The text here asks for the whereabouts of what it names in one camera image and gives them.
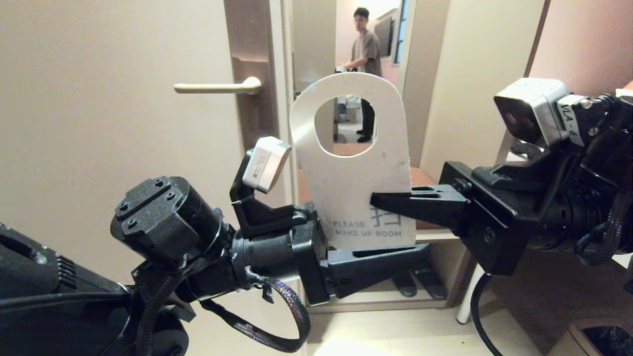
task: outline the man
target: man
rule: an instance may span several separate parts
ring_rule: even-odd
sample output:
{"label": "man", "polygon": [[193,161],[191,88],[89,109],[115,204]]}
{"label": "man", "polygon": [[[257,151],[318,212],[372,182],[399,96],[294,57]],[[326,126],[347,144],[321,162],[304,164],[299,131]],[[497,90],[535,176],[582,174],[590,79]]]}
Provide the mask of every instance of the man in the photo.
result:
{"label": "man", "polygon": [[[366,8],[358,8],[354,12],[354,22],[358,31],[358,38],[352,46],[352,59],[345,64],[346,70],[357,69],[359,72],[382,76],[382,67],[380,66],[380,46],[378,36],[372,31],[367,30],[369,22],[369,10]],[[373,135],[373,123],[375,113],[372,106],[365,99],[361,100],[363,110],[363,129],[356,131],[361,135],[358,139],[359,143],[371,141]]]}

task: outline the hair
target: hair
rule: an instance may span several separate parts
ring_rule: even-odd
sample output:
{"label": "hair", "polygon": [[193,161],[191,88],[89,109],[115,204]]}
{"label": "hair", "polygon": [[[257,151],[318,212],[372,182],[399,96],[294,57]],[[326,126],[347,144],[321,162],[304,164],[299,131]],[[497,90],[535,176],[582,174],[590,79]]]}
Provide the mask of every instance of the hair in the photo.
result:
{"label": "hair", "polygon": [[354,17],[359,15],[369,19],[369,10],[367,10],[366,8],[358,8],[356,9],[356,11],[354,11]]}

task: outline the door lever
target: door lever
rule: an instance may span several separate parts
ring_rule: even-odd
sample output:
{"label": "door lever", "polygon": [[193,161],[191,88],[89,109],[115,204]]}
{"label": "door lever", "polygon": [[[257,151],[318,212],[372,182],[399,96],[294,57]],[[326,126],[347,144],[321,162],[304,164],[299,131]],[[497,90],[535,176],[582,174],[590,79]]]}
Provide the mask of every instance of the door lever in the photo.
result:
{"label": "door lever", "polygon": [[248,77],[238,84],[175,84],[173,89],[179,94],[249,94],[261,91],[261,81]]}

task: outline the black pants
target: black pants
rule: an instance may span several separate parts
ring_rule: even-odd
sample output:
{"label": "black pants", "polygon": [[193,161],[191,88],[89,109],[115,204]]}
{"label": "black pants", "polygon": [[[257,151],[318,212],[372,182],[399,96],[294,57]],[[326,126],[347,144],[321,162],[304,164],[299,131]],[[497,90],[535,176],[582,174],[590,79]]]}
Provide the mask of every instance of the black pants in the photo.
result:
{"label": "black pants", "polygon": [[360,107],[363,109],[363,136],[371,136],[373,135],[373,121],[376,114],[369,101],[365,99],[360,99]]}

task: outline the television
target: television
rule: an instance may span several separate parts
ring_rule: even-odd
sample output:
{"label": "television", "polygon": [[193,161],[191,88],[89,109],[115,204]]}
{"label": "television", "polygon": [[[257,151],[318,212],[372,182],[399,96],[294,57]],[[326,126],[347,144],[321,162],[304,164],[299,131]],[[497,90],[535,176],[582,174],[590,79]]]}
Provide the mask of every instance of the television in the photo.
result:
{"label": "television", "polygon": [[391,55],[391,41],[394,35],[394,20],[388,17],[377,23],[373,28],[373,32],[378,36],[380,42],[380,56],[388,57]]}

